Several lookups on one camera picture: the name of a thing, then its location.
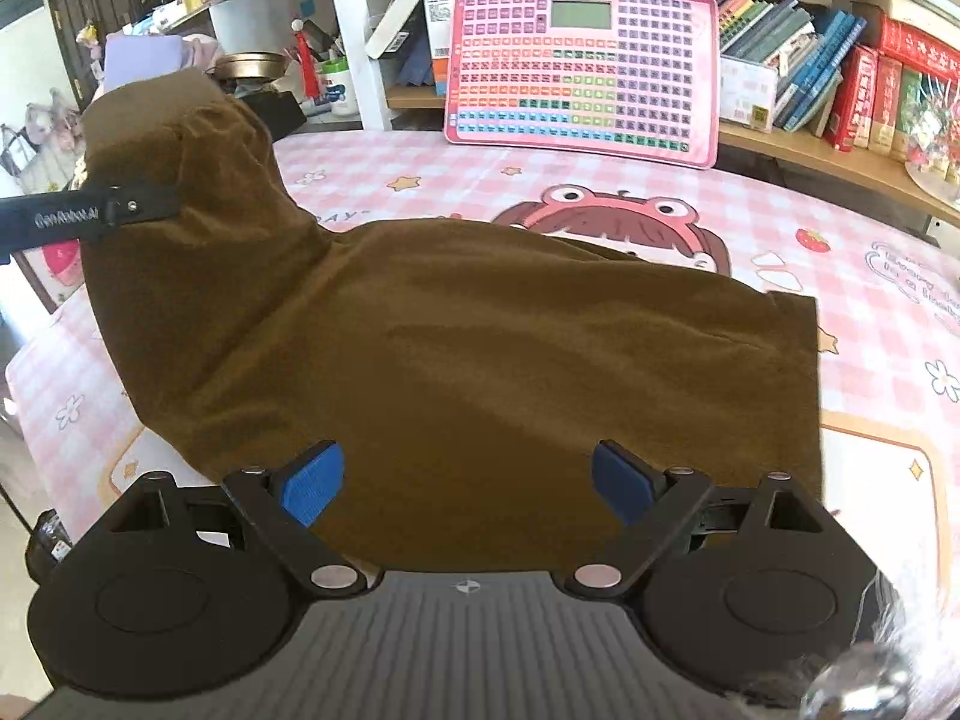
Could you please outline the colourful candy bouquet ornament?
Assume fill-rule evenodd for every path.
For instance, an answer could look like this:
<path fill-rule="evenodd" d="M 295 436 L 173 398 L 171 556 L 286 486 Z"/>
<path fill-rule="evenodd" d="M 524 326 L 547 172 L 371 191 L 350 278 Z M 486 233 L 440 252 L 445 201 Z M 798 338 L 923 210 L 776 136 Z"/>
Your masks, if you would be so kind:
<path fill-rule="evenodd" d="M 921 85 L 908 127 L 907 165 L 919 176 L 958 185 L 958 88 L 937 80 Z"/>

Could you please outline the brown cloth garment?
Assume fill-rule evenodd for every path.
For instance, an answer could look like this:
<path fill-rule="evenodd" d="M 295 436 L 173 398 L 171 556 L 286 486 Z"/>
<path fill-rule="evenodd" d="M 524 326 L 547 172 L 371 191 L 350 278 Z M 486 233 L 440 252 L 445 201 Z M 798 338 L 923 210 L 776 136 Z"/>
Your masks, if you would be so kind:
<path fill-rule="evenodd" d="M 109 91 L 83 130 L 93 182 L 181 199 L 83 249 L 133 410 L 210 479 L 340 445 L 332 550 L 573 569 L 619 529 L 590 479 L 605 439 L 722 486 L 822 488 L 809 298 L 490 223 L 327 231 L 265 125 L 197 70 Z"/>

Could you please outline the red thick dictionary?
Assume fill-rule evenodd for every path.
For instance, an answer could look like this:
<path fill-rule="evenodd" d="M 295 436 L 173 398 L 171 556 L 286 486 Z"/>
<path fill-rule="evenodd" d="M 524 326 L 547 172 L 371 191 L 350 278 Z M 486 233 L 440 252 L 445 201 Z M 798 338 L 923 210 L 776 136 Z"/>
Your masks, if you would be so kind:
<path fill-rule="evenodd" d="M 880 16 L 878 52 L 944 82 L 960 78 L 960 52 L 903 21 Z"/>

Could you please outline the white green-lid jar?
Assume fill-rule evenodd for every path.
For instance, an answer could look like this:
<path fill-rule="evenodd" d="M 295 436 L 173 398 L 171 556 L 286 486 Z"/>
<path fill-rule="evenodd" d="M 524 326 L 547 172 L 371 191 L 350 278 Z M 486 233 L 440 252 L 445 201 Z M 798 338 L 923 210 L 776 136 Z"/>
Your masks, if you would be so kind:
<path fill-rule="evenodd" d="M 327 60 L 320 66 L 324 82 L 324 101 L 331 105 L 331 112 L 340 117 L 350 117 L 358 112 L 352 75 L 345 57 Z"/>

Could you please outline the lilac folded cloth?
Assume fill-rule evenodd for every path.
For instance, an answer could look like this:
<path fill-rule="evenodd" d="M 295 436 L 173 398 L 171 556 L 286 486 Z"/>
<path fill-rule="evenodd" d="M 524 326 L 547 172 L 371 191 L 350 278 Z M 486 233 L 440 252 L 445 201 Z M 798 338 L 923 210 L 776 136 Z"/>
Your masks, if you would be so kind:
<path fill-rule="evenodd" d="M 174 73 L 183 63 L 184 43 L 179 36 L 111 34 L 106 43 L 103 86 L 114 91 Z"/>

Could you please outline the white leaning book lower shelf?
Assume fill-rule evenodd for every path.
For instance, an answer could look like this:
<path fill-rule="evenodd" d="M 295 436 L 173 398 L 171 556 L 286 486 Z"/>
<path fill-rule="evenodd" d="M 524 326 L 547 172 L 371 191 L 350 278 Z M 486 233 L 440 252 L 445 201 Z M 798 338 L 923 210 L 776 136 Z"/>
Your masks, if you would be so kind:
<path fill-rule="evenodd" d="M 384 54 L 394 54 L 400 49 L 405 41 L 409 39 L 410 18 L 415 13 L 416 7 L 421 4 L 421 0 L 391 0 L 387 5 L 381 21 L 371 32 L 370 39 L 366 41 L 366 55 L 373 60 L 381 59 Z"/>

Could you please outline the orange white small box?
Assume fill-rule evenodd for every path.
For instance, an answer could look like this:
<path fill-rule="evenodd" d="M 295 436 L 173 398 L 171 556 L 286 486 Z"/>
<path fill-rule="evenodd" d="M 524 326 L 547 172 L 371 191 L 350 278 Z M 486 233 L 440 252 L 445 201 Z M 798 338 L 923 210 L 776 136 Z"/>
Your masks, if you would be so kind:
<path fill-rule="evenodd" d="M 423 5 L 425 5 L 434 93 L 438 94 L 439 98 L 444 98 L 448 87 L 455 0 L 423 0 Z"/>

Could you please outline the brass bowl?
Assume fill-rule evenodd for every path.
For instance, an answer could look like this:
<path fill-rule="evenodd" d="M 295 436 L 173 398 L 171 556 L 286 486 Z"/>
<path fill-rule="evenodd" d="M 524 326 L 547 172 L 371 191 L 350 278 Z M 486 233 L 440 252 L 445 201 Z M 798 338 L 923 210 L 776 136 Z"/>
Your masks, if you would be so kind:
<path fill-rule="evenodd" d="M 218 57 L 213 76 L 218 82 L 270 83 L 286 73 L 290 59 L 275 52 L 238 52 Z"/>

